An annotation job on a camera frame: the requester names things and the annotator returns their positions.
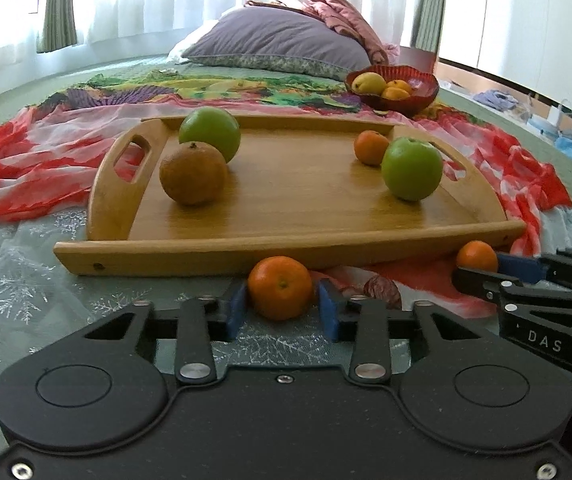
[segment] orange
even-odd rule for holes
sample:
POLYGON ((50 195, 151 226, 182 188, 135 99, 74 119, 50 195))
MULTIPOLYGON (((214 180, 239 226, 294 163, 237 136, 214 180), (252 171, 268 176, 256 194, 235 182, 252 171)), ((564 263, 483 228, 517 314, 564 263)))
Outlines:
POLYGON ((406 99, 410 97, 410 94, 404 90, 403 88, 397 88, 396 86, 387 86, 384 88, 384 91, 381 93, 381 96, 384 99, 391 99, 396 101, 398 99, 406 99))
POLYGON ((393 81, 389 81, 386 83, 386 86, 394 86, 396 88, 401 88, 402 90, 405 90, 409 95, 413 93, 413 87, 410 86, 403 79, 395 79, 393 81))
POLYGON ((205 142, 184 142, 159 165, 162 189, 182 205, 200 205, 218 199, 227 176, 224 156, 205 142))
POLYGON ((259 262, 248 276, 248 292, 255 310, 273 321, 301 316, 314 296, 308 269, 287 256, 259 262))
POLYGON ((464 245, 457 253, 456 263, 458 267, 486 270, 487 272, 497 272, 499 268, 495 250, 486 242, 479 240, 473 240, 464 245))
POLYGON ((374 130, 364 130, 352 144, 357 159, 368 166, 378 166, 390 141, 374 130))

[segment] tangerine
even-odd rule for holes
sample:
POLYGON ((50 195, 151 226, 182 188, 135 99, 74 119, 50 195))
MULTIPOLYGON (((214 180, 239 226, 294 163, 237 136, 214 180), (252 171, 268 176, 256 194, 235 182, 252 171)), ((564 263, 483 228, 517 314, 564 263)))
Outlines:
POLYGON ((405 90, 409 95, 412 95, 413 93, 413 87, 410 86, 408 82, 404 81, 403 79, 395 79, 393 81, 389 81, 386 83, 386 86, 394 86, 396 88, 401 88, 402 90, 405 90))
POLYGON ((398 88, 396 86, 387 86, 381 93, 381 97, 384 99, 390 99, 391 101, 397 101, 400 99, 406 99, 410 97, 410 94, 403 88, 398 88))
POLYGON ((367 166, 379 166, 390 141, 374 130, 364 130, 352 144, 357 159, 367 166))
POLYGON ((486 242, 473 240, 464 245, 457 253, 458 267, 497 272, 499 261, 495 250, 486 242))
POLYGON ((314 296, 308 269, 288 256, 259 262, 248 276, 248 292, 258 314, 284 321, 306 312, 314 296))

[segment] tray rim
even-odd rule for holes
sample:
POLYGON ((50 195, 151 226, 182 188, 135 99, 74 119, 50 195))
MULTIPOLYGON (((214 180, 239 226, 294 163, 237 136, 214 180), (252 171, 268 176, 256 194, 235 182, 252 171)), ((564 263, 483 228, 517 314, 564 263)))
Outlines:
POLYGON ((247 247, 246 253, 252 254, 274 254, 275 247, 290 249, 297 252, 297 248, 303 250, 311 250, 317 248, 324 250, 335 247, 346 247, 346 245, 372 246, 374 244, 399 244, 405 241, 418 240, 418 237, 426 240, 437 240, 442 237, 450 238, 466 238, 466 241, 479 239, 476 234, 485 234, 488 240, 493 241, 495 245, 505 245, 509 241, 517 238, 525 228, 525 224, 519 219, 508 219, 506 213, 492 189, 488 181, 483 177, 481 172, 460 152, 449 144, 433 137, 430 133, 423 130, 417 130, 403 124, 389 124, 375 121, 354 120, 335 117, 309 117, 309 116, 270 116, 265 114, 235 114, 240 122, 242 129, 283 129, 283 130, 315 130, 340 132, 344 134, 355 134, 360 131, 370 129, 378 131, 382 134, 391 133, 394 137, 412 136, 424 140, 429 140, 436 147, 447 153, 451 159, 462 165, 466 170, 466 176, 458 182, 449 180, 447 177, 442 178, 440 184, 454 199, 473 216, 478 222, 457 224, 451 226, 432 226, 421 229, 404 229, 396 228, 387 231, 376 232, 331 232, 331 233, 312 233, 303 235, 280 235, 280 236, 263 236, 263 237, 236 237, 236 238, 189 238, 186 240, 128 240, 128 234, 133 225, 135 216, 137 215, 141 199, 146 191, 148 182, 156 168, 157 161, 161 153, 174 131, 176 131, 185 116, 148 118, 141 120, 140 124, 125 132, 115 141, 109 149, 104 160, 102 161, 95 182, 93 183, 88 204, 87 219, 87 236, 88 240, 73 242, 57 242, 54 247, 54 253, 64 266, 75 274, 95 274, 95 275, 122 275, 122 276, 160 276, 160 275, 200 275, 210 274, 208 269, 204 269, 195 262, 194 267, 186 267, 181 274, 176 268, 169 274, 160 274, 159 270, 148 272, 146 267, 137 270, 132 267, 132 272, 123 270, 111 270, 112 265, 108 267, 104 264, 94 262, 93 265, 83 264, 77 265, 71 261, 71 256, 79 254, 83 258, 87 258, 90 254, 106 257, 107 253, 121 254, 158 254, 169 255, 174 254, 176 258, 184 258, 185 260, 199 259, 200 254, 205 253, 230 253, 236 251, 229 245, 238 246, 243 242, 247 247), (279 125, 271 126, 271 121, 279 121, 279 125), (124 150, 130 143, 136 143, 141 146, 144 151, 144 159, 140 164, 135 177, 131 182, 122 180, 114 172, 114 164, 120 158, 124 150), (102 193, 102 186, 98 182, 109 182, 116 189, 122 192, 117 193, 119 197, 126 196, 126 200, 110 200, 115 196, 102 193), (463 189, 473 186, 476 193, 464 192, 463 189), (479 205, 478 200, 471 200, 471 196, 477 196, 483 193, 484 206, 479 205))

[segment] white pillow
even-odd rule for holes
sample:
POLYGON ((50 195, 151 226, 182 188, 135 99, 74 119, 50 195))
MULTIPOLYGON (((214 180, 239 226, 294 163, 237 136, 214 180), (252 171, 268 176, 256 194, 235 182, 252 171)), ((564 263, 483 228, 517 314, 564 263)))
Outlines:
POLYGON ((182 41, 173 47, 173 49, 170 51, 170 54, 168 54, 168 57, 166 58, 166 62, 170 63, 174 61, 176 63, 182 63, 187 61, 187 59, 182 57, 182 53, 197 43, 202 38, 202 36, 208 34, 210 30, 215 25, 217 25, 218 21, 219 20, 208 20, 200 28, 192 31, 188 36, 186 36, 182 41))

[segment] tray handle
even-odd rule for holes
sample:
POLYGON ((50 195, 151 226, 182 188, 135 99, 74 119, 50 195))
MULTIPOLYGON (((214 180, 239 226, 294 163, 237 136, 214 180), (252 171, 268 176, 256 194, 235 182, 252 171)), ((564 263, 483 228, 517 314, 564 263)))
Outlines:
POLYGON ((458 152, 447 142, 430 133, 409 126, 394 126, 393 136, 414 137, 430 142, 458 163, 466 175, 459 180, 451 180, 445 174, 442 176, 442 186, 462 207, 470 211, 479 222, 499 222, 506 220, 506 213, 495 190, 482 173, 462 153, 458 152))
POLYGON ((97 170, 88 200, 88 240, 126 240, 140 207, 148 181, 166 145, 170 130, 159 119, 146 121, 125 132, 113 143, 97 170), (144 157, 130 182, 115 171, 115 164, 134 143, 144 157))

